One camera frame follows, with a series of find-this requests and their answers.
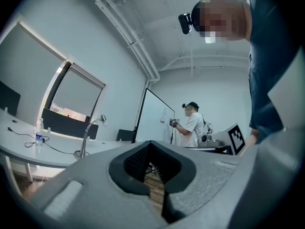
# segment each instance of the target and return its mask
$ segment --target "floor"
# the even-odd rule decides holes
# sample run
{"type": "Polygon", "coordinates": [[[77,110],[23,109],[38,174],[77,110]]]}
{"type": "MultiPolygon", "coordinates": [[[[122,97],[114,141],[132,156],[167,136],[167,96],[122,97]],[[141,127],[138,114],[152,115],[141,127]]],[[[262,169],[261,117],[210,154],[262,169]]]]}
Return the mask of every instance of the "floor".
{"type": "MultiPolygon", "coordinates": [[[[45,181],[34,180],[29,182],[27,177],[19,176],[14,174],[18,187],[26,200],[29,200],[30,197],[39,189],[45,181]]],[[[163,196],[164,196],[164,185],[159,179],[159,177],[154,173],[149,173],[145,176],[144,184],[149,186],[151,191],[150,201],[154,208],[159,214],[161,214],[163,206],[163,196]]]]}
{"type": "Polygon", "coordinates": [[[16,174],[14,174],[14,177],[20,189],[20,192],[26,200],[29,200],[30,197],[34,194],[34,192],[45,183],[45,181],[35,179],[33,180],[33,182],[29,182],[27,177],[19,176],[16,174]]]}

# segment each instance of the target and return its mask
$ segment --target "person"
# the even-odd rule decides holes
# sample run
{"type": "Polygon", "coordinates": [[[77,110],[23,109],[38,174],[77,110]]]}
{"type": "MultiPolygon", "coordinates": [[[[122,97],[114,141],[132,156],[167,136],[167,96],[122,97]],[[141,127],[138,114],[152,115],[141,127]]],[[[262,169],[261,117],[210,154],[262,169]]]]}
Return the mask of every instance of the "person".
{"type": "Polygon", "coordinates": [[[281,130],[283,124],[267,94],[285,73],[300,45],[294,41],[276,2],[201,0],[190,16],[193,27],[202,36],[213,32],[222,41],[250,43],[252,130],[246,146],[258,144],[281,130]]]}
{"type": "Polygon", "coordinates": [[[199,106],[190,102],[184,107],[184,113],[189,117],[186,125],[173,124],[178,132],[182,134],[181,144],[183,147],[198,147],[198,140],[203,135],[204,121],[203,116],[198,113],[199,106]]]}

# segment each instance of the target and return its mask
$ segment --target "curved desk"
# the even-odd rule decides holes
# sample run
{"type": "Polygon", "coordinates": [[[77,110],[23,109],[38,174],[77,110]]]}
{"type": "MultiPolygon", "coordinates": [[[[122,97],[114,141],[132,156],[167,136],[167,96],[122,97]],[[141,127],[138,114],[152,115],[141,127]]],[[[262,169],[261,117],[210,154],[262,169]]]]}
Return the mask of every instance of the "curved desk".
{"type": "MultiPolygon", "coordinates": [[[[46,144],[42,144],[42,148],[37,148],[35,145],[32,147],[25,147],[24,144],[26,142],[34,142],[34,139],[27,135],[17,135],[16,133],[9,131],[8,127],[19,134],[29,134],[34,138],[35,135],[33,130],[35,130],[36,127],[0,110],[0,152],[4,154],[1,155],[2,162],[4,163],[4,166],[7,166],[5,168],[9,169],[11,175],[12,170],[8,157],[15,158],[27,164],[26,171],[28,178],[31,176],[28,164],[52,168],[66,168],[77,161],[72,154],[74,151],[80,150],[82,139],[69,138],[45,132],[44,135],[50,138],[46,142],[47,144],[62,152],[72,153],[63,154],[50,148],[46,144]]],[[[94,154],[126,144],[130,144],[130,142],[91,140],[87,141],[86,151],[89,154],[94,154]]]]}

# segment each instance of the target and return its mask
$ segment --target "water bottle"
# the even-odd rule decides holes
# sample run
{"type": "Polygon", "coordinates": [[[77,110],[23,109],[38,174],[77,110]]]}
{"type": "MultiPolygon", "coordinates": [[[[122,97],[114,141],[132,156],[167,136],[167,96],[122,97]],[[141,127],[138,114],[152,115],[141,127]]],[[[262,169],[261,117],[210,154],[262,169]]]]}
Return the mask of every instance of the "water bottle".
{"type": "Polygon", "coordinates": [[[42,147],[43,143],[43,119],[40,118],[36,125],[36,147],[42,147]]]}

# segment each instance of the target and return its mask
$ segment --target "head-mounted camera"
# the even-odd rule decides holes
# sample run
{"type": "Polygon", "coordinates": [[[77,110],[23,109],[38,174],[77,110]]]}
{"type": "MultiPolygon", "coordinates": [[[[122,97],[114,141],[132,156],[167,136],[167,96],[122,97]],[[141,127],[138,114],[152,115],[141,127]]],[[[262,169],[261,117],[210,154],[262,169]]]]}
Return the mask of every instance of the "head-mounted camera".
{"type": "Polygon", "coordinates": [[[190,33],[192,30],[192,24],[193,24],[192,20],[191,20],[191,14],[189,14],[189,13],[180,14],[178,16],[178,19],[179,19],[183,34],[187,35],[188,33],[190,33]]]}

